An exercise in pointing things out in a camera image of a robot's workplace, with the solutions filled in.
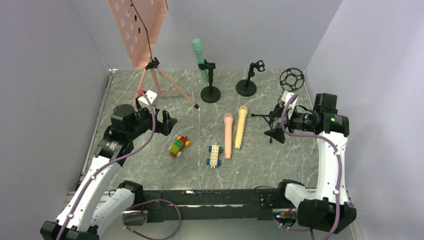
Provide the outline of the yellow cream microphone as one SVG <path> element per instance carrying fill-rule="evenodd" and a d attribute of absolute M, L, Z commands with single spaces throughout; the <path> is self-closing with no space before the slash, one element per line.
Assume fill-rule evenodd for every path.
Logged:
<path fill-rule="evenodd" d="M 247 115 L 248 115 L 247 106 L 241 105 L 238 110 L 238 122 L 237 122 L 237 129 L 236 129 L 236 136 L 235 136 L 235 143 L 234 143 L 235 150 L 241 149 Z"/>

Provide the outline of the black round-base mic stand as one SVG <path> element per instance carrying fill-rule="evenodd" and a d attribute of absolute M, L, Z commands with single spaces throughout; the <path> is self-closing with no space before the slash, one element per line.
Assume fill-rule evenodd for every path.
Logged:
<path fill-rule="evenodd" d="M 204 60 L 204 63 L 199 63 L 198 67 L 200 70 L 207 70 L 207 82 L 208 86 L 204 87 L 200 92 L 201 99 L 206 103 L 216 103 L 221 98 L 220 90 L 213 86 L 214 81 L 214 70 L 216 64 L 213 62 L 207 62 Z"/>

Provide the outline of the teal green microphone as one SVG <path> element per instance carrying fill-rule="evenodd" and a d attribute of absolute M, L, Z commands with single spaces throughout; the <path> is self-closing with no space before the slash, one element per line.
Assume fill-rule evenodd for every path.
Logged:
<path fill-rule="evenodd" d="M 198 64 L 205 63 L 205 57 L 203 54 L 203 44 L 199 38 L 194 38 L 191 41 L 192 50 L 195 54 L 196 60 Z M 208 73 L 206 70 L 200 70 L 202 80 L 207 83 L 208 82 Z"/>

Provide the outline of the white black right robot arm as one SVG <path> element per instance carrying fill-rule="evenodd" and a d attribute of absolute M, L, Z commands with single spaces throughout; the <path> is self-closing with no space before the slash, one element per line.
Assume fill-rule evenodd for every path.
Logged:
<path fill-rule="evenodd" d="M 311 113 L 296 111 L 298 95 L 283 92 L 278 101 L 281 122 L 268 131 L 279 137 L 314 138 L 318 145 L 318 181 L 314 193 L 300 182 L 284 179 L 269 192 L 289 201 L 297 210 L 297 222 L 310 231 L 327 232 L 326 239 L 356 219 L 345 187 L 345 148 L 350 134 L 347 116 L 336 109 L 337 96 L 316 95 Z"/>

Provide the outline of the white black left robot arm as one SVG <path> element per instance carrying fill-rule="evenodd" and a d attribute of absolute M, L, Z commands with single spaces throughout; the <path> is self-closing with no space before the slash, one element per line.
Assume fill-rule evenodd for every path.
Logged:
<path fill-rule="evenodd" d="M 45 240 L 98 240 L 109 221 L 128 208 L 138 208 L 150 203 L 177 205 L 165 199 L 146 200 L 143 186 L 125 181 L 112 198 L 97 207 L 104 190 L 118 173 L 126 159 L 140 149 L 134 149 L 133 141 L 147 131 L 168 136 L 176 118 L 162 111 L 162 121 L 157 119 L 159 110 L 121 104 L 115 107 L 111 124 L 97 145 L 90 169 L 66 208 L 55 221 L 45 221 L 40 234 Z"/>

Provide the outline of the black shock-mount tripod stand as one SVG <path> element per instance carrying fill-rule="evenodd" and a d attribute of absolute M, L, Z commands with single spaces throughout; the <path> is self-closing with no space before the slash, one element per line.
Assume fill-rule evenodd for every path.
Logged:
<path fill-rule="evenodd" d="M 305 76 L 302 70 L 291 67 L 284 70 L 279 76 L 279 85 L 283 91 L 296 92 L 305 83 Z M 280 118 L 276 119 L 273 123 L 269 123 L 268 114 L 254 114 L 251 113 L 251 117 L 262 117 L 270 129 L 279 128 L 281 124 Z"/>

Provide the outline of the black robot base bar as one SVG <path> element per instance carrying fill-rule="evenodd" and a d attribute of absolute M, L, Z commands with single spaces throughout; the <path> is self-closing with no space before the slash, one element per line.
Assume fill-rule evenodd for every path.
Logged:
<path fill-rule="evenodd" d="M 144 213 L 147 222 L 256 219 L 272 221 L 292 203 L 275 188 L 145 190 L 127 213 Z"/>

